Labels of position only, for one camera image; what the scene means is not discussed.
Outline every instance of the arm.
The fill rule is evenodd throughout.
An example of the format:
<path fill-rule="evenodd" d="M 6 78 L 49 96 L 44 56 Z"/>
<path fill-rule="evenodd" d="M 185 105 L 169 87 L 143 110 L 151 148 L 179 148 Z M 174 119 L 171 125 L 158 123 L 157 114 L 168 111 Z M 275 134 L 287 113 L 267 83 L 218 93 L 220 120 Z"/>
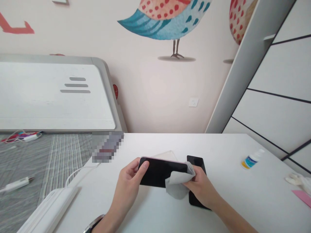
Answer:
<path fill-rule="evenodd" d="M 111 207 L 92 230 L 92 233 L 113 233 L 121 225 L 126 214 L 134 204 L 139 184 L 149 166 L 149 162 L 145 161 L 137 170 L 139 160 L 140 158 L 136 158 L 120 171 Z"/>
<path fill-rule="evenodd" d="M 184 183 L 207 208 L 213 210 L 232 233 L 258 233 L 216 191 L 202 168 L 193 166 L 196 176 Z"/>

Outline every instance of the table surface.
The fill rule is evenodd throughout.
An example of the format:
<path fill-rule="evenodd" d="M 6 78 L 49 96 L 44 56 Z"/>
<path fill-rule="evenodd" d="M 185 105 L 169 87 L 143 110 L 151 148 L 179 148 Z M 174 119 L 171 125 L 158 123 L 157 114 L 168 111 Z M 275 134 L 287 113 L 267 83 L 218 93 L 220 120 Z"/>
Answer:
<path fill-rule="evenodd" d="M 311 232 L 311 208 L 291 192 L 293 170 L 265 150 L 250 170 L 240 162 L 263 148 L 247 134 L 124 134 L 111 163 L 82 169 L 69 186 L 80 187 L 55 232 L 83 232 L 108 211 L 120 170 L 136 157 L 172 150 L 178 161 L 202 157 L 220 195 L 258 232 Z M 92 166 L 91 159 L 85 166 Z M 164 188 L 141 185 L 118 232 L 229 232 L 213 212 L 176 200 Z"/>

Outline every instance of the colorful bird illustration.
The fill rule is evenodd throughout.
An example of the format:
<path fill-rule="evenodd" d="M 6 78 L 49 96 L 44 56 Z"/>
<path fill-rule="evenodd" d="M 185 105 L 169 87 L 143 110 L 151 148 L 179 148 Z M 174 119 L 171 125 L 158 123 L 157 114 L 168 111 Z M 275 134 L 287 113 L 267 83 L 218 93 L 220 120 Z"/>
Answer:
<path fill-rule="evenodd" d="M 258 0 L 231 0 L 229 24 L 237 44 L 241 44 Z"/>
<path fill-rule="evenodd" d="M 179 59 L 183 58 L 178 53 L 180 38 L 199 24 L 211 2 L 212 0 L 141 0 L 139 8 L 131 17 L 118 22 L 140 36 L 174 40 L 171 57 Z"/>

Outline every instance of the pink wall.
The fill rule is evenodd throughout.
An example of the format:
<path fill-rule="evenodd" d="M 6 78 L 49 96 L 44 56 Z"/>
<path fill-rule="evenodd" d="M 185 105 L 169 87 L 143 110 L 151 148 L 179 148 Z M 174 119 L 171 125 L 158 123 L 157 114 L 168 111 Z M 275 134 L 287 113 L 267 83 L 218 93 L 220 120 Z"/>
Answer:
<path fill-rule="evenodd" d="M 230 1 L 214 0 L 199 25 L 182 37 L 179 53 L 195 62 L 161 61 L 173 42 L 153 40 L 124 29 L 117 20 L 131 16 L 139 0 L 0 1 L 11 27 L 27 21 L 35 34 L 0 32 L 0 53 L 92 56 L 105 60 L 119 88 L 118 102 L 130 132 L 203 133 L 229 72 L 223 60 L 238 45 L 229 28 Z M 188 107 L 199 98 L 196 108 Z"/>

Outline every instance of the wristwatch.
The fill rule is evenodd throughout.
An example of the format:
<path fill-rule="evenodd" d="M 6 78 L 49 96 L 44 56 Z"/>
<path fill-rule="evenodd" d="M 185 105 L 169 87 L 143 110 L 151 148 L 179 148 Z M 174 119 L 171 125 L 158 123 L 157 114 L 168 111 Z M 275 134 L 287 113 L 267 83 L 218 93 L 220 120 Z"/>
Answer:
<path fill-rule="evenodd" d="M 87 226 L 87 228 L 84 230 L 83 233 L 91 233 L 94 227 L 103 219 L 105 215 L 98 216 L 93 222 L 90 223 L 90 225 Z"/>

